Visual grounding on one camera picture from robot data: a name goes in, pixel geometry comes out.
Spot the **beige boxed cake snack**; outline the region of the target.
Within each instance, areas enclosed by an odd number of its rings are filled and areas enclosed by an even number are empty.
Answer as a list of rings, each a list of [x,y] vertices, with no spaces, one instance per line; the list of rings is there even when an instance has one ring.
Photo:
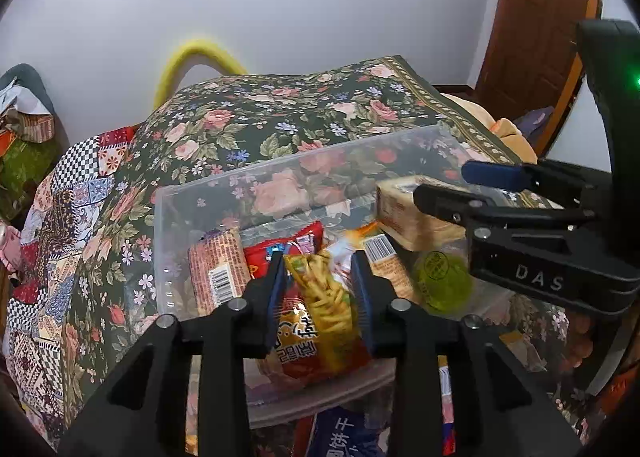
[[[408,251],[419,252],[452,243],[465,236],[464,228],[423,214],[413,203],[421,184],[461,190],[434,177],[409,175],[376,184],[376,221],[382,231]]]

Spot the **red fries snack bag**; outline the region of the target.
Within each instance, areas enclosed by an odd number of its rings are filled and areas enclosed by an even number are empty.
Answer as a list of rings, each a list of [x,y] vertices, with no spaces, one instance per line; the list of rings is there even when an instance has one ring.
[[[331,273],[323,225],[315,221],[293,235],[269,238],[244,249],[254,278],[265,276],[281,252],[286,289],[277,310],[277,339],[258,363],[278,388],[307,385],[347,375],[371,362],[355,325],[352,294]]]

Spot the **green round jelly cup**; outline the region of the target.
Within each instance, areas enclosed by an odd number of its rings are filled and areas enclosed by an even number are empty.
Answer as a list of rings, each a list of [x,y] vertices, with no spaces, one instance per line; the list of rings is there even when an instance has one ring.
[[[437,313],[462,310],[474,289],[465,259],[444,251],[430,251],[413,266],[412,278],[424,305]]]

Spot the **beige orange blanket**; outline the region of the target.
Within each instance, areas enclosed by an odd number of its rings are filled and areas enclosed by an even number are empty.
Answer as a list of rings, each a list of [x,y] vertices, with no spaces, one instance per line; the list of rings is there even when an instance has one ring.
[[[480,121],[480,123],[484,125],[485,128],[488,128],[492,134],[497,136],[506,147],[509,147],[521,161],[525,163],[537,163],[538,157],[534,148],[530,146],[526,137],[513,122],[504,118],[495,120],[484,107],[478,105],[476,102],[471,102],[470,100],[451,94],[444,94],[444,97],[448,98],[450,102],[455,102],[476,120]]]

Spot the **brown wooden door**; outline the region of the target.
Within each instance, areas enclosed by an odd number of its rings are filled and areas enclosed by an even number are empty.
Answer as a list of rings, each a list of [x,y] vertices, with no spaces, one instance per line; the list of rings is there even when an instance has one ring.
[[[534,143],[550,148],[582,84],[576,24],[599,16],[601,0],[498,0],[475,94],[496,118],[550,107]]]

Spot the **blue biscuit bag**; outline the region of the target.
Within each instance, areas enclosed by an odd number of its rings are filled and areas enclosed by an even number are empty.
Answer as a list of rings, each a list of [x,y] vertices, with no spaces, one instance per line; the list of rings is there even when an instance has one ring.
[[[292,456],[385,456],[388,414],[335,406],[296,422]]]

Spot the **clear plastic storage bin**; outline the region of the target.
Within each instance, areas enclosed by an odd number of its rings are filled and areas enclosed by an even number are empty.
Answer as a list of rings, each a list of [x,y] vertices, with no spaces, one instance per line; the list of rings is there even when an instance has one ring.
[[[346,283],[360,249],[401,297],[451,319],[484,316],[508,292],[465,275],[462,229],[412,205],[422,184],[463,189],[462,165],[479,155],[451,126],[432,124],[166,187],[154,221],[158,310],[180,321],[205,316],[242,295],[278,252],[328,250],[334,278]],[[360,340],[321,345],[289,284],[273,349],[244,364],[250,426],[359,399],[386,389],[394,373],[393,362],[370,359]]]

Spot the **orange barcode biscuit pack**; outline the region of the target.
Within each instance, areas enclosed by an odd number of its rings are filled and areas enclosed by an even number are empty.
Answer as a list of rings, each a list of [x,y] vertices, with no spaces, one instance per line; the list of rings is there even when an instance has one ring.
[[[239,298],[252,279],[237,228],[206,234],[188,257],[198,316]]]

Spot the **patchwork quilt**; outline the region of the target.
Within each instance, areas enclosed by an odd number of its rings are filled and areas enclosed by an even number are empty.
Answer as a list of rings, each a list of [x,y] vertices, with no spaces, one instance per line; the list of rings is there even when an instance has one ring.
[[[75,272],[136,132],[116,128],[70,146],[39,184],[22,229],[2,354],[18,405],[52,447],[64,430],[61,338]]]

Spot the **dark floral bedspread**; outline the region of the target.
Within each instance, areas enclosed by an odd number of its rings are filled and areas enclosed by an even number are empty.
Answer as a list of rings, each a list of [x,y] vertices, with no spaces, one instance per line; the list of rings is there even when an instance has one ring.
[[[430,170],[454,183],[469,159],[535,158],[514,124],[437,92],[397,56],[184,88],[134,133],[77,267],[63,331],[64,421],[154,321],[162,282],[188,273],[175,257],[155,266],[160,188],[200,182],[186,203],[192,217],[215,217],[223,229],[257,221],[242,237],[257,274],[285,229],[322,220],[332,243],[369,221],[362,205],[377,180]]]

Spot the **pile of clothes on chair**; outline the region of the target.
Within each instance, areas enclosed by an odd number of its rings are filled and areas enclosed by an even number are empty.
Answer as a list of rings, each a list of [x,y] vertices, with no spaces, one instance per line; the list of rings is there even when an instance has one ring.
[[[55,112],[39,73],[18,64],[1,76],[1,217],[21,222],[58,159]]]

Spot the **yellow padded hoop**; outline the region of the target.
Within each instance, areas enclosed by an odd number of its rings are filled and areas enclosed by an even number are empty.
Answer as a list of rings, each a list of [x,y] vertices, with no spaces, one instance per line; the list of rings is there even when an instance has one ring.
[[[160,74],[153,97],[153,110],[171,99],[186,74],[195,66],[213,69],[221,76],[247,74],[247,70],[237,59],[213,41],[186,41],[170,55]]]

